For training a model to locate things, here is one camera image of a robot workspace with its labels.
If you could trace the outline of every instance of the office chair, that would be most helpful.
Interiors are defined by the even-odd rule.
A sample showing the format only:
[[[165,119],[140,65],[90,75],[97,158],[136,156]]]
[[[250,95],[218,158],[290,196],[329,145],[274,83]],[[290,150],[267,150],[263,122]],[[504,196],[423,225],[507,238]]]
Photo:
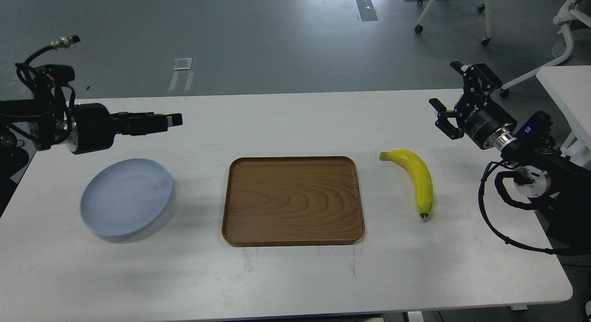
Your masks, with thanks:
[[[418,4],[422,4],[422,0],[416,0],[416,2]],[[435,2],[435,0],[429,0],[429,3],[425,7],[425,10],[422,12],[421,16],[418,18],[418,21],[416,21],[416,26],[414,27],[415,33],[422,32],[422,30],[423,30],[422,21],[427,16],[427,13],[429,12],[431,5],[434,2]],[[490,13],[490,4],[489,3],[490,3],[490,0],[483,0],[483,4],[479,5],[477,8],[479,12],[483,12],[485,10],[485,8],[488,7],[486,10],[486,13],[485,13],[486,36],[484,38],[482,38],[482,40],[481,40],[482,46],[488,45],[488,43],[490,42],[490,38],[492,38],[492,14]]]
[[[499,95],[501,97],[508,97],[509,88],[511,88],[511,86],[519,84],[534,76],[542,67],[552,67],[566,61],[573,52],[574,40],[572,31],[582,29],[583,27],[591,27],[591,17],[589,17],[589,14],[591,14],[591,0],[566,0],[562,7],[560,7],[558,14],[552,19],[552,23],[560,26],[559,33],[564,36],[564,42],[566,44],[564,53],[545,65],[535,68],[534,70],[511,80],[511,82],[504,84],[501,86],[501,92]]]

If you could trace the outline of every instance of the gray floor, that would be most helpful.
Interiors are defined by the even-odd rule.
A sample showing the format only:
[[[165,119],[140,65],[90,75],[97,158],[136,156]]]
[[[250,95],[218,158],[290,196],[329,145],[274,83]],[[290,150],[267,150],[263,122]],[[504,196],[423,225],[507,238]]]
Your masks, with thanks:
[[[422,11],[416,0],[372,1],[378,21],[362,22],[355,0],[0,0],[0,95],[29,97],[12,82],[13,64],[72,34],[80,44],[34,63],[72,65],[79,98],[460,88],[451,61],[486,63],[507,82],[553,59],[561,41],[551,19],[565,0],[492,0],[494,38],[487,47],[480,44],[480,0],[438,0],[422,34],[413,31]],[[185,90],[188,71],[180,72],[169,90],[173,61],[181,57],[193,58],[194,80]],[[519,122],[547,111],[558,141],[569,132],[535,78],[513,87],[507,100],[493,98]],[[446,322],[578,322],[591,299],[591,269],[565,270],[574,288],[565,303],[442,315]],[[425,319],[439,316],[426,312]]]

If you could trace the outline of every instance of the banana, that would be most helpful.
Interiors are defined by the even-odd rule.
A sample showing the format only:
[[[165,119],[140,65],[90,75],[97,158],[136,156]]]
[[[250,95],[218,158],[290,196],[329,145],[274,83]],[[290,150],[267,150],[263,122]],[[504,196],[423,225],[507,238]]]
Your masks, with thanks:
[[[433,183],[429,169],[422,159],[407,149],[394,149],[380,152],[380,160],[392,160],[407,169],[414,183],[418,215],[423,219],[429,217],[433,205]]]

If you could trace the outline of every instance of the white desk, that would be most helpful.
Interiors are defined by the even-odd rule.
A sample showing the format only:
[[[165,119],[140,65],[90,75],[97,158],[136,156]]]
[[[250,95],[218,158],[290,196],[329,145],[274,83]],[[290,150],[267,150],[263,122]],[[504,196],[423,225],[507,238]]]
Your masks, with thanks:
[[[591,66],[543,67],[536,77],[572,129],[562,152],[591,169]]]
[[[63,146],[35,156],[0,219],[0,320],[226,320],[555,303],[572,287],[557,258],[505,245],[481,219],[477,186],[495,150],[435,128],[427,103],[461,90],[95,99],[115,111],[182,112],[184,125],[118,136],[106,151]],[[413,150],[431,170],[435,204],[422,222],[404,168],[378,153]],[[243,156],[344,155],[359,175],[365,235],[350,246],[234,248],[220,233],[228,166]],[[156,223],[109,242],[78,203],[102,169],[151,158],[175,181]],[[498,229],[549,243],[535,215],[492,184]]]
[[[591,66],[543,67],[536,77],[577,137],[591,146]]]

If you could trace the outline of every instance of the light blue plate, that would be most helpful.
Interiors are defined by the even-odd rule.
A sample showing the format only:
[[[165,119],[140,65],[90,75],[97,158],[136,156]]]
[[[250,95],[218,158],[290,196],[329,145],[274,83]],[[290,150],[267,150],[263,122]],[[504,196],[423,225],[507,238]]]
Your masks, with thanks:
[[[102,170],[80,202],[82,220],[103,236],[123,236],[152,223],[173,189],[166,169],[148,159],[128,159]]]

